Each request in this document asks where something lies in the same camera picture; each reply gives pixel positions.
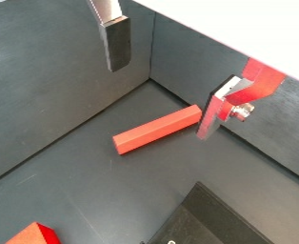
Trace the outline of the silver red gripper right finger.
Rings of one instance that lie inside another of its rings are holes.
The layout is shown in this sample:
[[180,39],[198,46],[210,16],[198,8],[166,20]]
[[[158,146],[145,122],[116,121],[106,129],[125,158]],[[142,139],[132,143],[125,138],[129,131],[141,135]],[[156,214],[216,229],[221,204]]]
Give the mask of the silver red gripper right finger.
[[249,58],[241,75],[232,75],[209,94],[197,130],[202,140],[232,117],[244,121],[252,114],[252,102],[272,95],[285,80],[285,74]]

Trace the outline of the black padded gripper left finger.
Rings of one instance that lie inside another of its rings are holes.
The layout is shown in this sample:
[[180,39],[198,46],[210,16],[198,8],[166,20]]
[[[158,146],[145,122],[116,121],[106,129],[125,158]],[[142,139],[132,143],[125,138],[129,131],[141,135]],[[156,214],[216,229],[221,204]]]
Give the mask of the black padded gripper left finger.
[[130,61],[130,19],[122,14],[118,0],[86,0],[98,25],[106,66],[110,72]]

